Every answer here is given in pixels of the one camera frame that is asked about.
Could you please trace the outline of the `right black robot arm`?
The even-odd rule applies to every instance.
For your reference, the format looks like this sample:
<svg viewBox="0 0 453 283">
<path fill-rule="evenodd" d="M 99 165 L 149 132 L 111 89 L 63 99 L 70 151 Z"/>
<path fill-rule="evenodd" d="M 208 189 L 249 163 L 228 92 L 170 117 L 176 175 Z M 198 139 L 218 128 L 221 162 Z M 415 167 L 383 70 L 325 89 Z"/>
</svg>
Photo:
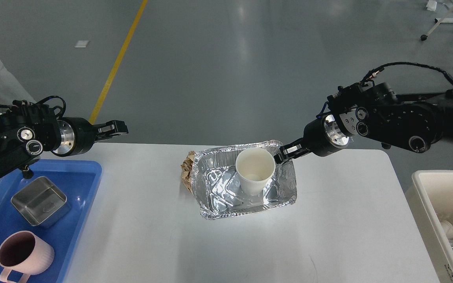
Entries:
<svg viewBox="0 0 453 283">
<path fill-rule="evenodd" d="M 452 88 L 444 92 L 396 94 L 387 83 L 374 78 L 389 66 L 415 66 L 439 72 Z M 313 153 L 329 156 L 343 150 L 353 136 L 424 153 L 441 140 L 453 143 L 453 77 L 435 66 L 414 62 L 386 63 L 350 86 L 338 86 L 327 97 L 316 119 L 304 128 L 302 138 L 279 147 L 275 163 Z"/>
</svg>

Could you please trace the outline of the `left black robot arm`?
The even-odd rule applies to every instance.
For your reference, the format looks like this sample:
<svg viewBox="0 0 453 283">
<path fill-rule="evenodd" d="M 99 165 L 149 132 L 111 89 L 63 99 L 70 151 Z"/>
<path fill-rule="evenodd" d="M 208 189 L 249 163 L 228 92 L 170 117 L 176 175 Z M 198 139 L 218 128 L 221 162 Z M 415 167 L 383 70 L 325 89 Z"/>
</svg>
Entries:
<svg viewBox="0 0 453 283">
<path fill-rule="evenodd" d="M 25 179 L 33 176 L 30 165 L 43 152 L 74 156 L 88 152 L 94 143 L 128 134 L 125 122 L 111 120 L 90 124 L 84 118 L 65 117 L 66 102 L 51 107 L 48 96 L 38 102 L 14 100 L 0 105 L 0 179 L 19 169 Z"/>
</svg>

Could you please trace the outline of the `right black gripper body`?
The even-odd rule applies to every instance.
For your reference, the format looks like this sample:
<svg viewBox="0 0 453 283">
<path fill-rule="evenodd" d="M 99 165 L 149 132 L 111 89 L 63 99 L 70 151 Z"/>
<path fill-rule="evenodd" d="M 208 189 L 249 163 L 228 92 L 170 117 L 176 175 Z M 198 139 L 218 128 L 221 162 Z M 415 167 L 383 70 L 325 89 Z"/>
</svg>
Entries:
<svg viewBox="0 0 453 283">
<path fill-rule="evenodd" d="M 317 118 L 306 125 L 303 147 L 317 156 L 329 156 L 347 148 L 350 138 L 339 128 L 333 115 Z"/>
</svg>

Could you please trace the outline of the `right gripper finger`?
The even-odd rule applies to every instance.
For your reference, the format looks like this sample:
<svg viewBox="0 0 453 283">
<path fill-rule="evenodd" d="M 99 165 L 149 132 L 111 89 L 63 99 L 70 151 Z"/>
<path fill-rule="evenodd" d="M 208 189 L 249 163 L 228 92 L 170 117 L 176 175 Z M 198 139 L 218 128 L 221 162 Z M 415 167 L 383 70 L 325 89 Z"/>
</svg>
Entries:
<svg viewBox="0 0 453 283">
<path fill-rule="evenodd" d="M 279 150 L 279 152 L 275 154 L 274 160 L 276 164 L 283 164 L 289 162 L 290 160 L 305 156 L 309 153 L 311 153 L 310 150 L 296 150 L 291 153 L 288 153 L 287 150 Z"/>
<path fill-rule="evenodd" d="M 299 138 L 292 143 L 282 146 L 282 150 L 287 150 L 288 153 L 291 153 L 296 150 L 307 150 L 307 148 L 304 146 L 304 139 Z"/>
</svg>

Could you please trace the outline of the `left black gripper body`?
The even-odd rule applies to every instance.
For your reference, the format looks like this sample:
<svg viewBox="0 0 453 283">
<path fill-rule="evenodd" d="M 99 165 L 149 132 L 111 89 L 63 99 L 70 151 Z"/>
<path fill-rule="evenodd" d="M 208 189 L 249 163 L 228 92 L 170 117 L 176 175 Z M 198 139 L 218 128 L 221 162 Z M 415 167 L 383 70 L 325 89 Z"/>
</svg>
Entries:
<svg viewBox="0 0 453 283">
<path fill-rule="evenodd" d="M 61 142 L 52 153 L 73 156 L 88 152 L 96 141 L 98 130 L 84 118 L 62 118 L 58 121 Z"/>
</svg>

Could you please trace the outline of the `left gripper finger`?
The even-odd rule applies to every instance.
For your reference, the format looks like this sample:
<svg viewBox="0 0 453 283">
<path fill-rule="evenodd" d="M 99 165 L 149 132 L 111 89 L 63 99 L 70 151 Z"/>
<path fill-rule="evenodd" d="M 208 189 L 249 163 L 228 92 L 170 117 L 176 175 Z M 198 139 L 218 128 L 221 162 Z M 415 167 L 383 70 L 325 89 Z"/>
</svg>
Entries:
<svg viewBox="0 0 453 283">
<path fill-rule="evenodd" d="M 122 136 L 120 132 L 99 132 L 95 135 L 94 143 L 100 142 L 101 140 L 108 140 L 117 136 Z"/>
<path fill-rule="evenodd" d="M 128 127 L 124 121 L 111 120 L 103 124 L 95 124 L 98 136 L 122 136 L 128 134 Z"/>
</svg>

